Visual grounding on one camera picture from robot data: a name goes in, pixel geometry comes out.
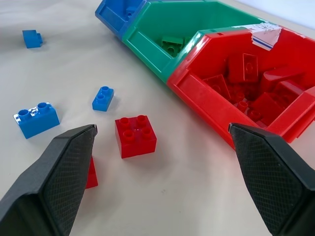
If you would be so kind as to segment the red plastic storage bin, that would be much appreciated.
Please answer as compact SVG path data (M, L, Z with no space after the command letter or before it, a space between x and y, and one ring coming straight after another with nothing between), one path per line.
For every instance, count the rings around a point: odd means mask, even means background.
M273 49L266 51L254 45L251 36L247 29L204 35L201 46L192 49L167 85L230 145L228 125L232 122L262 128L292 142L315 121L315 40L282 28ZM258 82L234 84L228 80L228 57L235 53L257 56ZM267 126L252 104L263 94L262 73L283 66L305 71L296 81L305 91ZM227 84L229 100L202 81L219 74Z

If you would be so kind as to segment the red four-stud building block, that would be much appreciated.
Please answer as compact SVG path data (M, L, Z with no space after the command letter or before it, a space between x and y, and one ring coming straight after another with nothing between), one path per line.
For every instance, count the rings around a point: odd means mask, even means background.
M115 120L115 134L122 159L156 150L157 137L146 115Z

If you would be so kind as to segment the small blue two-stud block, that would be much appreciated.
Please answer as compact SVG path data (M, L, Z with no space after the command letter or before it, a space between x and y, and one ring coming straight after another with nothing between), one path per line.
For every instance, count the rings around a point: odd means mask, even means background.
M113 99L114 90L108 86L102 86L92 102L92 108L96 111L106 112Z

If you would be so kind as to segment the green building block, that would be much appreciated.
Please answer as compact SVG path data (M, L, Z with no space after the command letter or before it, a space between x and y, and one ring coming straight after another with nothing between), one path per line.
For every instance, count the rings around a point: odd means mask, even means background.
M184 39L172 36L163 36L161 47L172 57L175 57L183 48Z

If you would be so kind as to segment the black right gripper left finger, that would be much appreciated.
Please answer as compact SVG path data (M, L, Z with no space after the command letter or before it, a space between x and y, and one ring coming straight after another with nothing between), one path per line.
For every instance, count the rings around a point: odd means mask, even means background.
M87 185L95 124L52 139L0 200L0 236L69 236Z

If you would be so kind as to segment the blue two-stud building block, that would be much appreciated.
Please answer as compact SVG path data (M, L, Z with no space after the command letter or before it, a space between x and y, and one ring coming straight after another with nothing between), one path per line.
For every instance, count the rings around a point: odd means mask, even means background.
M22 109L13 117L26 139L60 124L57 112L49 102L38 103L36 107L30 109Z

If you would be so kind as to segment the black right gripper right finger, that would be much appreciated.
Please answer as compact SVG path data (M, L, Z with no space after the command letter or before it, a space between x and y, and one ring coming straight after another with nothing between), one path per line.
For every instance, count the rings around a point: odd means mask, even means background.
M315 170L279 135L231 123L247 190L272 236L315 236Z

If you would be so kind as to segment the white torn paper label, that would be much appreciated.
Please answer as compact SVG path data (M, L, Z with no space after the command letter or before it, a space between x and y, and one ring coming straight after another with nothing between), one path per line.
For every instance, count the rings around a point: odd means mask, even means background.
M252 34L252 43L266 51L273 49L282 31L282 27L269 22L235 26L235 28L247 29Z

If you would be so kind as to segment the green plastic storage bin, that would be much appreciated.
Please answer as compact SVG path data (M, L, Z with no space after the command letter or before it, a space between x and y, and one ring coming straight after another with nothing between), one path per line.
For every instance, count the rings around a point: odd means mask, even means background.
M265 22L217 0L151 1L132 22L123 42L166 83L189 52L201 46L205 34L246 30L235 26ZM161 47L163 36L184 39L175 57Z

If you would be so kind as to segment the blue plastic storage bin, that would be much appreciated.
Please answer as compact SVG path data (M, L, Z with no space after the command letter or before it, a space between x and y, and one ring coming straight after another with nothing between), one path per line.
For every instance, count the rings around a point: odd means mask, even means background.
M95 16L122 40L146 3L147 0L102 0L95 11ZM131 17L126 15L126 8L129 6L137 7Z

